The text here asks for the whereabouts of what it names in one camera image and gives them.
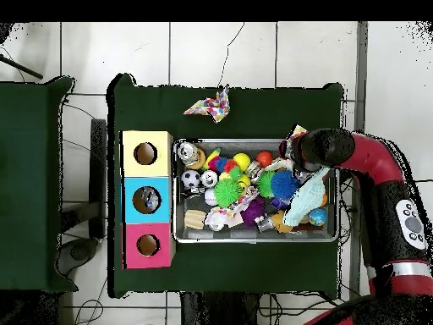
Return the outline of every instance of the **yellow ball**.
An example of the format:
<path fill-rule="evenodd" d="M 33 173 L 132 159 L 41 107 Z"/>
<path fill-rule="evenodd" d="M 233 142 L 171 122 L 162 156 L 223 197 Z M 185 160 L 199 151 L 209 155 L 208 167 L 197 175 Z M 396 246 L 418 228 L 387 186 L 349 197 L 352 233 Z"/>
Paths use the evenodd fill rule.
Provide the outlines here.
<path fill-rule="evenodd" d="M 246 174 L 243 174 L 240 179 L 238 179 L 238 183 L 241 186 L 242 190 L 245 193 L 245 190 L 249 185 L 251 185 L 251 181 L 249 180 Z"/>
<path fill-rule="evenodd" d="M 233 157 L 233 160 L 238 164 L 242 172 L 245 172 L 248 166 L 251 164 L 251 160 L 245 153 L 238 153 Z"/>
<path fill-rule="evenodd" d="M 231 178 L 231 177 L 230 177 L 230 174 L 228 174 L 227 172 L 222 172 L 220 174 L 220 180 L 229 179 L 229 178 Z"/>

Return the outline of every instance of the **shape sorter box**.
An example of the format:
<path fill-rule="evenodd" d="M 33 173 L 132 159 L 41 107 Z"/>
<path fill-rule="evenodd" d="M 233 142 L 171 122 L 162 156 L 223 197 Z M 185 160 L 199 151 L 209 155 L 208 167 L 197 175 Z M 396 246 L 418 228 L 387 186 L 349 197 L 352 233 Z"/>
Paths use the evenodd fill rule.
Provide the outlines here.
<path fill-rule="evenodd" d="M 172 136 L 166 131 L 121 131 L 120 153 L 123 153 L 123 175 L 126 177 L 169 177 L 172 175 Z M 153 162 L 140 164 L 136 159 L 140 145 L 153 148 Z"/>
<path fill-rule="evenodd" d="M 176 251 L 169 223 L 125 224 L 124 269 L 170 267 Z M 156 251 L 146 256 L 140 252 L 140 239 L 151 236 L 156 242 Z"/>
<path fill-rule="evenodd" d="M 134 207 L 134 194 L 142 187 L 153 188 L 159 196 L 159 207 L 153 213 L 143 214 Z M 172 213 L 172 188 L 170 178 L 125 178 L 124 190 L 125 203 L 123 210 L 125 211 L 126 224 L 170 223 Z"/>

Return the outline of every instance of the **yellow box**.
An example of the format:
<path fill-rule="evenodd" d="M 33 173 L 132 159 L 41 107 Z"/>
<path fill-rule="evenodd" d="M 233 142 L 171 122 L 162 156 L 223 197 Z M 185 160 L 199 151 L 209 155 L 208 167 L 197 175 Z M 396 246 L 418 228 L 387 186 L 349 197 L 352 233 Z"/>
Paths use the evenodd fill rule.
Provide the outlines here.
<path fill-rule="evenodd" d="M 123 146 L 125 177 L 170 177 L 172 175 L 173 138 L 168 132 L 121 131 L 119 138 L 120 146 Z"/>

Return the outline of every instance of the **cube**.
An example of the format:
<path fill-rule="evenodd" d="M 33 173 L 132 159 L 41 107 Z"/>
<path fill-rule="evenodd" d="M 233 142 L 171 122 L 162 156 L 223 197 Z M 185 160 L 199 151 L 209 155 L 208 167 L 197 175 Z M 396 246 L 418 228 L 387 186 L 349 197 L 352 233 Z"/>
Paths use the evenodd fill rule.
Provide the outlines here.
<path fill-rule="evenodd" d="M 146 212 L 141 206 L 144 200 L 140 198 L 140 188 L 151 187 L 159 196 L 159 207 L 152 213 Z M 124 179 L 125 222 L 139 223 L 169 223 L 171 220 L 172 188 L 168 177 L 155 178 L 125 178 Z"/>
<path fill-rule="evenodd" d="M 176 244 L 170 223 L 125 224 L 124 269 L 170 267 Z"/>
<path fill-rule="evenodd" d="M 124 177 L 169 177 L 172 136 L 166 131 L 121 131 L 120 155 Z"/>

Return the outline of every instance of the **blue box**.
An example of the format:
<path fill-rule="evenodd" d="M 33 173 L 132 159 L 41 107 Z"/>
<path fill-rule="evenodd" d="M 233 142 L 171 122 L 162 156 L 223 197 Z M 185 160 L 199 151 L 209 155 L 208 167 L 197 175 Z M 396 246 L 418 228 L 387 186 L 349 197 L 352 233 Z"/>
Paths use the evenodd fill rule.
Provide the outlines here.
<path fill-rule="evenodd" d="M 168 177 L 124 179 L 126 223 L 169 223 L 171 216 L 171 188 Z M 151 214 L 138 212 L 133 203 L 134 193 L 141 187 L 153 187 L 160 197 L 160 206 Z"/>

